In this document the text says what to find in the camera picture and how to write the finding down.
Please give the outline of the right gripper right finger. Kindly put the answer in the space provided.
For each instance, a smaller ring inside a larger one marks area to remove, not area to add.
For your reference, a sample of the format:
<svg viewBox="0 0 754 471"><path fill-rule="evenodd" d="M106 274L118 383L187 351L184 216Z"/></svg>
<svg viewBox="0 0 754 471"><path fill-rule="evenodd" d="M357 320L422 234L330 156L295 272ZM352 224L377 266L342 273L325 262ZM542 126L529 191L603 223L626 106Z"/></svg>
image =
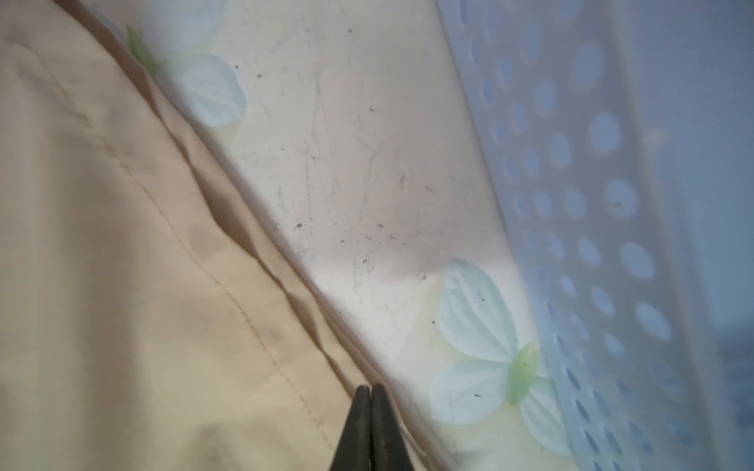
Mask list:
<svg viewBox="0 0 754 471"><path fill-rule="evenodd" d="M386 387L371 388L371 469L374 471L414 471L398 419Z"/></svg>

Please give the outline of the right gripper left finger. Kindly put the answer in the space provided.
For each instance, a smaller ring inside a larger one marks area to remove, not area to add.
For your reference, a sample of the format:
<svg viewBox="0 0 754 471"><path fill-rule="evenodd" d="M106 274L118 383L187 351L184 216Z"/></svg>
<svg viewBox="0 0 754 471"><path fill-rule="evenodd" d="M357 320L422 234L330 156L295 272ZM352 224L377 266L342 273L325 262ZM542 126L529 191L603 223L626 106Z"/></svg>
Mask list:
<svg viewBox="0 0 754 471"><path fill-rule="evenodd" d="M371 390L362 385L355 397L335 449L330 471L371 469Z"/></svg>

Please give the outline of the beige drawstring shorts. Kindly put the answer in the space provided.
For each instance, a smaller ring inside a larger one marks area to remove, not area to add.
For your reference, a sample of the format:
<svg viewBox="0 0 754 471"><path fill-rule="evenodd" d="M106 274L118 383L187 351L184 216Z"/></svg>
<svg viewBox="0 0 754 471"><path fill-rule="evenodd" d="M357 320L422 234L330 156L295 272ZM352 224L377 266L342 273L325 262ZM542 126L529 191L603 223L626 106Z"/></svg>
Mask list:
<svg viewBox="0 0 754 471"><path fill-rule="evenodd" d="M325 470L376 372L80 2L1 5L1 466Z"/></svg>

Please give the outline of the light blue plastic basket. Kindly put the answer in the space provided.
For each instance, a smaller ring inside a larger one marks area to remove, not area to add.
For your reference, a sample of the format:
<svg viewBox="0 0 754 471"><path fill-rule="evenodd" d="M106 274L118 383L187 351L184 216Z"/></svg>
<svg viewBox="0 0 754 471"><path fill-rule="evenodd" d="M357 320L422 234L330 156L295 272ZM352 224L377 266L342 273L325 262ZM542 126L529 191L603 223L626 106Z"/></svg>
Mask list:
<svg viewBox="0 0 754 471"><path fill-rule="evenodd" d="M583 470L753 466L753 5L442 1Z"/></svg>

